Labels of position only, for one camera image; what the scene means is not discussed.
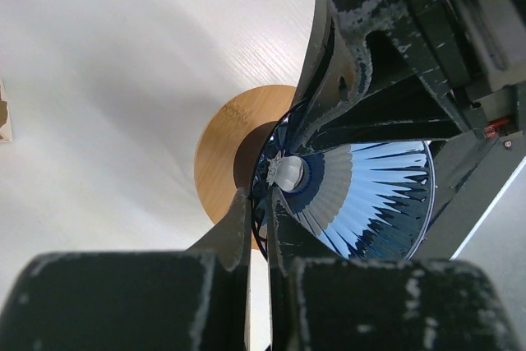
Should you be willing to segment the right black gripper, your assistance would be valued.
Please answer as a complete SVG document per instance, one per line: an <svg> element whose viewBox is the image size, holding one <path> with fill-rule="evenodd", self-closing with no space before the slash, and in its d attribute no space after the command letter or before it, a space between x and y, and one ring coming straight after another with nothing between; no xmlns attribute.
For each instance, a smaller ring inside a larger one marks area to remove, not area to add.
<svg viewBox="0 0 526 351"><path fill-rule="evenodd" d="M315 0L294 100L294 154L433 141L417 258L457 256L524 163L525 0Z"/></svg>

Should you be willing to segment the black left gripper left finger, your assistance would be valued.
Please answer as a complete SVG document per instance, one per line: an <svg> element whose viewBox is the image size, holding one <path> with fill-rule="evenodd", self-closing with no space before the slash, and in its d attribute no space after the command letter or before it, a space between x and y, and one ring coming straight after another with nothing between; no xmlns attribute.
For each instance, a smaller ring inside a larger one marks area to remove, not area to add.
<svg viewBox="0 0 526 351"><path fill-rule="evenodd" d="M251 208L184 251L50 252L19 274L1 313L4 350L247 350Z"/></svg>

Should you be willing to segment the orange coffee filter box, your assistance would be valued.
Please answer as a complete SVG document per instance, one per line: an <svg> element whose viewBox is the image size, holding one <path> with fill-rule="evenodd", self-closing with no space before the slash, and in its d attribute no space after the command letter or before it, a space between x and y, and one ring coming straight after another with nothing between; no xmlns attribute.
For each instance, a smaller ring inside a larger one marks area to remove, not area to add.
<svg viewBox="0 0 526 351"><path fill-rule="evenodd" d="M12 123L9 106L6 97L6 91L3 81L1 81L1 98L0 98L0 142L7 143L12 141Z"/></svg>

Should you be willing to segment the blue glass dripper cone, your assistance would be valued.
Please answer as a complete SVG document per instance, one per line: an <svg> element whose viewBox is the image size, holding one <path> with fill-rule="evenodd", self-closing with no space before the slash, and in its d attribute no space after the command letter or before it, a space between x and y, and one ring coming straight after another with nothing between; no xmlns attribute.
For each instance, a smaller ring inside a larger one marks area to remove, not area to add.
<svg viewBox="0 0 526 351"><path fill-rule="evenodd" d="M435 200L425 141L358 143L297 155L293 114L273 127L251 176L252 234L267 253L270 191L293 220L344 258L409 259L424 239Z"/></svg>

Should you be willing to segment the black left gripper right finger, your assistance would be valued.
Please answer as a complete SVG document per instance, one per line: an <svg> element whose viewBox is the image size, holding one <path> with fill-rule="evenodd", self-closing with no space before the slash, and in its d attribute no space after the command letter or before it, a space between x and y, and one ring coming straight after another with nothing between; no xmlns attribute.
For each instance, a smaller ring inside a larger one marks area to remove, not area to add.
<svg viewBox="0 0 526 351"><path fill-rule="evenodd" d="M519 350L486 274L466 261L344 259L268 202L273 350Z"/></svg>

